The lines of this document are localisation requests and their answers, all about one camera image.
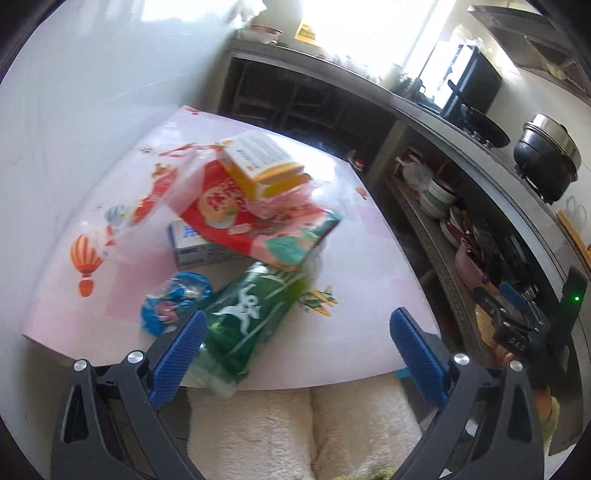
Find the pink tablecloth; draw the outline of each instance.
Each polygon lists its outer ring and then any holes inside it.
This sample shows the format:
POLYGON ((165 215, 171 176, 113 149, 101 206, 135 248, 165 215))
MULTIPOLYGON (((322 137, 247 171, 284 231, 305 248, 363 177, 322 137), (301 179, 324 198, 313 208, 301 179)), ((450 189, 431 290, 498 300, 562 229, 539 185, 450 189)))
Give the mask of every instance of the pink tablecloth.
MULTIPOLYGON (((142 331, 139 307, 147 293, 173 276, 176 269, 167 225, 176 218, 167 208, 146 221, 134 260, 109 256, 92 274, 94 289, 82 297, 80 273, 70 260, 70 246, 85 223, 103 221, 113 198, 129 188, 128 171, 149 174, 150 149, 194 142, 207 145, 248 129, 210 113, 181 108, 127 152, 110 175, 90 193, 56 246, 24 335, 72 359, 93 365, 120 362, 133 349, 147 349, 153 338, 142 331)), ((332 288, 338 304, 330 316, 296 304, 276 334, 255 358, 245 389, 298 388, 371 377, 404 367, 389 335, 390 313, 404 306, 427 332, 439 333, 424 293, 400 244, 350 165, 331 155, 280 135, 274 139, 312 176, 329 182, 331 207, 343 215, 324 241, 316 264, 314 287, 332 288)), ((196 269, 219 288, 249 265, 249 260, 196 269)))

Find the stack of bowls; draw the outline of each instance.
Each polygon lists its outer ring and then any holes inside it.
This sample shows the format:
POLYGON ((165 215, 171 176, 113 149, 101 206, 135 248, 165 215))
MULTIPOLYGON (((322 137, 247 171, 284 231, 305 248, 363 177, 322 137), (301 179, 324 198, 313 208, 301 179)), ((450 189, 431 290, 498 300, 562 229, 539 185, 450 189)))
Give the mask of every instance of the stack of bowls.
POLYGON ((421 207, 431 218, 449 216, 449 207, 456 201, 453 189, 441 180, 433 179, 421 194, 421 207))

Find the green packaging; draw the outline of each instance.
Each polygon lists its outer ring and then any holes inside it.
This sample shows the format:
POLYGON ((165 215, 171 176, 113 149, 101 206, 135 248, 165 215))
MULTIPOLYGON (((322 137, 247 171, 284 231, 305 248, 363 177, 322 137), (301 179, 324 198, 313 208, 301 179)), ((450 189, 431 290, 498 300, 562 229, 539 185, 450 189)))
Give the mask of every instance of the green packaging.
POLYGON ((183 383, 231 397, 256 353, 308 286, 302 271, 284 272, 254 263, 202 307, 207 338, 183 383))

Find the blue candy wrapper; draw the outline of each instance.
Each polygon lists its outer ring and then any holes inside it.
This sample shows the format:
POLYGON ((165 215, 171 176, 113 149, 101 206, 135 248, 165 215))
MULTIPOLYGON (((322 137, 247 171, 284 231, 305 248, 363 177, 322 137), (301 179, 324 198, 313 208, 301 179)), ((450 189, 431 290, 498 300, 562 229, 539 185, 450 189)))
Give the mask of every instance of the blue candy wrapper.
POLYGON ((179 272, 168 280, 159 295, 146 296, 141 308, 143 328, 154 336, 176 328, 184 312, 194 309, 213 293, 203 275, 179 272))

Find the yellow box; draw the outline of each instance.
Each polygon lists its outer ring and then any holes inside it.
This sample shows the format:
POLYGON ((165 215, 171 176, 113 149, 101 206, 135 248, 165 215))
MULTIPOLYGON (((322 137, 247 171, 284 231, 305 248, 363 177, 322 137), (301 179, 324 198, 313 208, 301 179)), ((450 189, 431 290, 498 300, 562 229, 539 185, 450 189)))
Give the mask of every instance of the yellow box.
POLYGON ((310 180, 304 165, 271 137, 252 131, 222 141, 223 165, 253 202, 284 193, 310 180))

